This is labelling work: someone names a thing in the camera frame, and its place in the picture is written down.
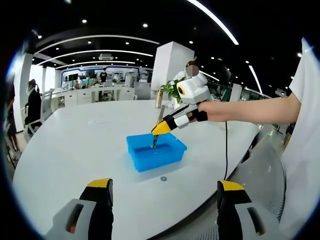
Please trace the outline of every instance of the white round table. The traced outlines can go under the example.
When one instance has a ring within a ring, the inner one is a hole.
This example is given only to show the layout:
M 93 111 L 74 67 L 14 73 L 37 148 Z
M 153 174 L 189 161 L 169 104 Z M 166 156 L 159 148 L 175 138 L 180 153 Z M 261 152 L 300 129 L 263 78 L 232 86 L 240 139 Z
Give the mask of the white round table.
M 46 234 L 65 204 L 103 178 L 113 179 L 113 240 L 151 238 L 202 205 L 225 174 L 226 132 L 215 122 L 177 128 L 172 133 L 188 148 L 182 161 L 137 172 L 126 137 L 150 133 L 159 112 L 154 100 L 97 102 L 54 112 L 26 146 L 13 178 L 18 202 L 35 229 Z M 228 126 L 229 175 L 258 127 L 237 121 Z

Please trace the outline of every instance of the blue plastic bin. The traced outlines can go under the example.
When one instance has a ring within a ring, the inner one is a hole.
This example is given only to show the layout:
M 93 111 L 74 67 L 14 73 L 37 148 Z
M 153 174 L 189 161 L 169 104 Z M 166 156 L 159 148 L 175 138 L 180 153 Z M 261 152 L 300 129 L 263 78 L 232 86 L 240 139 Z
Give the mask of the blue plastic bin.
M 155 148 L 151 147 L 153 140 L 151 133 L 126 137 L 128 152 L 138 172 L 181 161 L 187 150 L 171 133 L 159 135 Z

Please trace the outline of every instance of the person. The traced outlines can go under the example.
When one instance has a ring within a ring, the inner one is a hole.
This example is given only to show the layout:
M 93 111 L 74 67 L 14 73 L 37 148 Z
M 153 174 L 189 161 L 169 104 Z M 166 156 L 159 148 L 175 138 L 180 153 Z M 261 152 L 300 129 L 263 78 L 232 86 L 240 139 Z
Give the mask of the person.
M 24 125 L 27 126 L 28 124 L 39 120 L 41 118 L 41 96 L 40 90 L 36 83 L 36 80 L 32 79 L 28 83 L 28 102 L 25 107 L 28 107 L 27 117 L 24 119 Z M 36 122 L 31 124 L 32 129 L 36 130 L 41 126 L 41 122 Z M 31 130 L 27 129 L 27 133 L 32 135 Z
M 101 79 L 101 83 L 105 83 L 105 82 L 106 82 L 106 80 L 107 80 L 107 73 L 105 72 L 105 69 L 104 69 L 104 71 L 102 71 L 102 72 L 100 73 L 100 79 Z
M 6 99 L 7 104 L 7 124 L 10 124 L 8 129 L 8 137 L 12 143 L 12 146 L 15 151 L 20 151 L 18 140 L 17 140 L 17 129 L 16 122 L 14 117 L 14 101 L 15 101 L 15 86 L 13 81 L 9 83 L 8 86 L 8 95 Z
M 205 101 L 198 110 L 209 121 L 259 124 L 296 123 L 283 155 L 286 176 L 280 229 L 291 239 L 311 217 L 320 193 L 320 63 L 318 41 L 302 39 L 302 57 L 288 98 L 252 101 Z

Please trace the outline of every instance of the potted plant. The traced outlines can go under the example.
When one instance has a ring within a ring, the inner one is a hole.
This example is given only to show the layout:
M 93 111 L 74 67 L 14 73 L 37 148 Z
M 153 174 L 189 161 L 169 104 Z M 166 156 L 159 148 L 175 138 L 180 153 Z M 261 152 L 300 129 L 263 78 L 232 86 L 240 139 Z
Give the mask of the potted plant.
M 177 80 L 168 81 L 167 84 L 162 85 L 160 87 L 160 91 L 163 93 L 167 93 L 169 100 L 172 100 L 174 102 L 174 108 L 178 107 L 182 103 L 181 97 L 178 92 L 177 83 L 185 79 L 186 78 L 183 77 L 179 80 L 177 79 Z

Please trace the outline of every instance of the white t-shirt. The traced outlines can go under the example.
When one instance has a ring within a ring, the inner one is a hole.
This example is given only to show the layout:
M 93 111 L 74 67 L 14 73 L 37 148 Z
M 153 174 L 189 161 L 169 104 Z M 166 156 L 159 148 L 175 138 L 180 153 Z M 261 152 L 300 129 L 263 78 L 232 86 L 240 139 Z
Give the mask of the white t-shirt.
M 280 228 L 293 238 L 311 217 L 320 198 L 320 63 L 305 39 L 290 89 L 301 108 L 282 156 L 286 192 Z

